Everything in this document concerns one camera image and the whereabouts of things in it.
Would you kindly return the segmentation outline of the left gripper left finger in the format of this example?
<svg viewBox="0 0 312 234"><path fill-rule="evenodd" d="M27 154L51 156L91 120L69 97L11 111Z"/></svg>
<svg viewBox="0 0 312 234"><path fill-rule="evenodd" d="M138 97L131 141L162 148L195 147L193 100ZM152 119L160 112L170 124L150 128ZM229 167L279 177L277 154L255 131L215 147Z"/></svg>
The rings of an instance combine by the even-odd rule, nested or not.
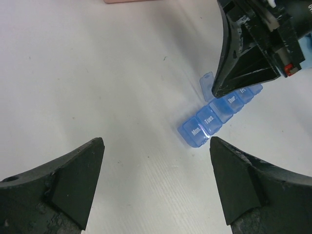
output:
<svg viewBox="0 0 312 234"><path fill-rule="evenodd" d="M94 138L52 161L0 182L2 234L79 234L86 229L104 142Z"/></svg>

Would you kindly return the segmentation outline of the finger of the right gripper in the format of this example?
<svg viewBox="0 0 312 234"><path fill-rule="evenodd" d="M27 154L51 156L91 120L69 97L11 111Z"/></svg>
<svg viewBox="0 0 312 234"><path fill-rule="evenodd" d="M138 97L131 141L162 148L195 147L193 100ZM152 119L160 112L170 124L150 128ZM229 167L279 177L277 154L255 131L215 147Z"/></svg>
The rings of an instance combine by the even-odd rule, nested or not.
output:
<svg viewBox="0 0 312 234"><path fill-rule="evenodd" d="M219 0L223 44L212 94L221 98L232 91L275 80L279 71L269 54L269 32L245 0Z"/></svg>

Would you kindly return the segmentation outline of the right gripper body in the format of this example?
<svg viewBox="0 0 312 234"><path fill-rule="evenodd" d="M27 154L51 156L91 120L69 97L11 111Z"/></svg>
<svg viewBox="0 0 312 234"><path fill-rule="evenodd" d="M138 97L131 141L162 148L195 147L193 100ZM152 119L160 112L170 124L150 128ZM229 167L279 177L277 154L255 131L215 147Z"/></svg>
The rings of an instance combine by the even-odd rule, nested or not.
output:
<svg viewBox="0 0 312 234"><path fill-rule="evenodd" d="M285 77L300 71L307 59L299 40L312 31L312 2L254 0L253 7L269 30L274 65Z"/></svg>

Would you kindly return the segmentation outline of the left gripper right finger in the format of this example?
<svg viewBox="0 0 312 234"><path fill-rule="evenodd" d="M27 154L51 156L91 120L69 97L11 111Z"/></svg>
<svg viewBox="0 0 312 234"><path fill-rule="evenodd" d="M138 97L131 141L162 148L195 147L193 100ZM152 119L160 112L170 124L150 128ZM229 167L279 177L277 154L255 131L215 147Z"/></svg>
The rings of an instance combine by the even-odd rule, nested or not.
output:
<svg viewBox="0 0 312 234"><path fill-rule="evenodd" d="M234 234L310 234L312 178L277 167L219 137L210 155L226 224Z"/></svg>

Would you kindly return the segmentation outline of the blue weekly pill organizer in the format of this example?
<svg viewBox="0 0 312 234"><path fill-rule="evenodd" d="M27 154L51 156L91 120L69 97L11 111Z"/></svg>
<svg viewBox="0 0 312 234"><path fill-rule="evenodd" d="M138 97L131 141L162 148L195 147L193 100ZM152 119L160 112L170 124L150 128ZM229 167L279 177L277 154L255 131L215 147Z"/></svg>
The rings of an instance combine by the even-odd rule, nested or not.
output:
<svg viewBox="0 0 312 234"><path fill-rule="evenodd" d="M261 84L257 84L240 88L224 97L215 98L212 94L213 82L214 75L212 72L206 73L199 79L207 104L177 128L182 138L193 148L199 148L205 144L212 135L217 133L226 122L263 89Z"/></svg>

